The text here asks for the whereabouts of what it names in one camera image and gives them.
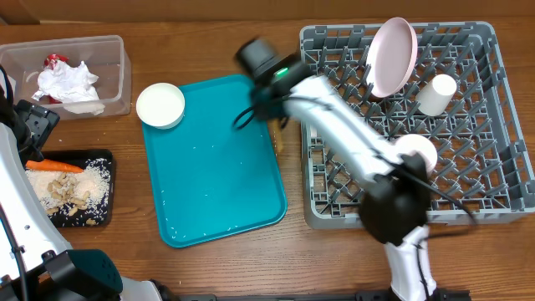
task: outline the plastic dish rack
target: plastic dish rack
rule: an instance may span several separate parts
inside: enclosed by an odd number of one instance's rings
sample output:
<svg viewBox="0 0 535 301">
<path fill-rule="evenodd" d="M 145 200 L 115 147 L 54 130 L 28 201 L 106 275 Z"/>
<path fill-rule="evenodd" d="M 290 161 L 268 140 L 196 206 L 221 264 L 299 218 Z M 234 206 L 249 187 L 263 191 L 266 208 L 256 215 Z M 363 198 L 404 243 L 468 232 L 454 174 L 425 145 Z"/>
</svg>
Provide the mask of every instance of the plastic dish rack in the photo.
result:
<svg viewBox="0 0 535 301">
<path fill-rule="evenodd" d="M 439 159 L 431 183 L 458 198 L 480 223 L 514 221 L 535 211 L 535 177 L 522 137 L 500 48 L 484 22 L 412 23 L 418 37 L 413 73 L 398 93 L 374 99 L 365 83 L 369 45 L 381 24 L 307 26 L 301 59 L 329 78 L 356 114 L 389 140 L 420 134 Z M 415 95 L 436 74 L 458 90 L 436 117 L 418 111 Z M 302 125 L 305 219 L 312 228 L 362 227 L 364 191 L 314 128 Z M 433 196 L 430 222 L 467 224 L 467 215 Z"/>
</svg>

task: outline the teal tray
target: teal tray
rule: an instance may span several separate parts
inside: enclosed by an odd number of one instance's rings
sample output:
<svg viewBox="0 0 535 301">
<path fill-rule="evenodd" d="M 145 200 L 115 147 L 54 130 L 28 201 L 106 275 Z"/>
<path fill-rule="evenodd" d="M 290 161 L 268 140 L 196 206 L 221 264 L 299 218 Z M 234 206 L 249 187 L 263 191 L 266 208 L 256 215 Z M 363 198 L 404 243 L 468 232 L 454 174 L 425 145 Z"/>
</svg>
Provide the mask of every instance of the teal tray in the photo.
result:
<svg viewBox="0 0 535 301">
<path fill-rule="evenodd" d="M 288 208 L 265 122 L 232 122 L 250 105 L 252 82 L 230 75 L 181 86 L 180 124 L 143 124 L 161 239 L 189 247 L 280 221 Z"/>
</svg>

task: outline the red object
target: red object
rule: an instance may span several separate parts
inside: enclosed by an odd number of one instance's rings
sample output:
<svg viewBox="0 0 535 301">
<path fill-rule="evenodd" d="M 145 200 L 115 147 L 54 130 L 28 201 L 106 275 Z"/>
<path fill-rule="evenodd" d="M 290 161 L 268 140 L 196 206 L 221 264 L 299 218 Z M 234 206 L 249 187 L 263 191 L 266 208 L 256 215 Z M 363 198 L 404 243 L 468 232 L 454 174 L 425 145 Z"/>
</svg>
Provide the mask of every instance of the red object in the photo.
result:
<svg viewBox="0 0 535 301">
<path fill-rule="evenodd" d="M 44 60 L 44 66 L 43 66 L 43 69 L 51 69 L 51 70 L 54 70 L 54 67 L 56 66 L 56 64 L 58 63 L 58 61 L 62 61 L 62 62 L 65 62 L 67 63 L 67 61 L 69 60 L 69 58 L 67 58 L 66 56 L 63 56 L 63 55 L 59 55 L 59 54 L 50 54 L 45 60 Z M 55 105 L 55 104 L 62 104 L 61 101 L 59 100 L 56 100 L 52 97 L 48 97 L 48 102 L 51 104 L 51 105 Z"/>
<path fill-rule="evenodd" d="M 45 60 L 44 60 L 44 68 L 50 68 L 51 70 L 54 70 L 54 67 L 56 66 L 56 63 L 58 61 L 62 61 L 67 63 L 69 58 L 59 55 L 59 54 L 50 54 Z"/>
</svg>

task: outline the white cylinder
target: white cylinder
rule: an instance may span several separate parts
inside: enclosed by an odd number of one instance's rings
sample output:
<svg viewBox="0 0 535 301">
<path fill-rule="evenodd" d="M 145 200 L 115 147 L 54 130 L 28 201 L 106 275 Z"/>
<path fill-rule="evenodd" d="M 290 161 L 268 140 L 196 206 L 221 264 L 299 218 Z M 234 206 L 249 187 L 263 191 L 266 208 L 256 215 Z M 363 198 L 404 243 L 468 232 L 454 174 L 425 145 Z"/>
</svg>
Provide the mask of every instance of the white cylinder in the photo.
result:
<svg viewBox="0 0 535 301">
<path fill-rule="evenodd" d="M 417 134 L 402 135 L 394 141 L 394 147 L 399 153 L 404 155 L 412 156 L 416 152 L 419 153 L 425 161 L 427 176 L 430 176 L 435 169 L 438 154 L 436 153 L 433 142 L 424 136 Z"/>
<path fill-rule="evenodd" d="M 456 91 L 456 81 L 450 75 L 439 74 L 416 95 L 420 103 L 418 110 L 429 116 L 440 115 Z"/>
</svg>

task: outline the cable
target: cable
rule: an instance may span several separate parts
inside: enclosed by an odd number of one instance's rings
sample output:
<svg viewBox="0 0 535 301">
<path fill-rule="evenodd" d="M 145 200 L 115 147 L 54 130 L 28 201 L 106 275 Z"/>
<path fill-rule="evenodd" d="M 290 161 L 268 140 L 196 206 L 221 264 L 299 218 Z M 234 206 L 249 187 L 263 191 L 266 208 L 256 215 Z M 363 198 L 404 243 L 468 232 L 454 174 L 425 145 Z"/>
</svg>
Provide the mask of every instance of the cable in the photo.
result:
<svg viewBox="0 0 535 301">
<path fill-rule="evenodd" d="M 318 98 L 308 98 L 308 97 L 301 97 L 301 96 L 298 97 L 298 96 L 287 95 L 287 96 L 283 96 L 283 97 L 278 97 L 276 99 L 272 99 L 272 101 L 270 101 L 269 103 L 257 103 L 257 104 L 254 104 L 254 105 L 246 108 L 245 110 L 242 111 L 242 113 L 240 113 L 234 119 L 234 121 L 232 122 L 232 127 L 236 128 L 236 130 L 241 130 L 245 126 L 247 126 L 254 119 L 254 117 L 257 115 L 257 111 L 258 110 L 268 110 L 270 108 L 274 108 L 276 106 L 282 105 L 282 103 L 284 101 L 288 101 L 288 100 L 308 101 L 308 102 L 314 103 L 316 105 L 322 105 L 326 110 L 331 110 L 332 109 L 332 106 L 330 104 L 325 104 L 323 101 L 318 100 Z M 245 120 L 242 124 L 236 126 L 237 122 L 241 118 L 243 118 L 243 116 L 247 115 L 250 112 L 252 112 L 251 116 L 249 116 L 249 118 L 247 118 L 247 120 Z M 288 123 L 288 117 L 284 116 L 281 127 L 282 128 L 286 127 L 287 123 Z"/>
<path fill-rule="evenodd" d="M 9 245 L 11 245 L 11 252 L 15 255 L 15 261 L 17 262 L 18 274 L 20 277 L 21 291 L 23 294 L 23 301 L 28 301 L 28 283 L 26 281 L 26 270 L 24 267 L 22 249 L 17 245 L 17 240 L 13 235 L 13 230 L 9 225 L 8 217 L 6 217 L 6 212 L 3 210 L 2 205 L 0 205 L 0 222 L 2 222 L 3 230 L 6 232 Z"/>
</svg>

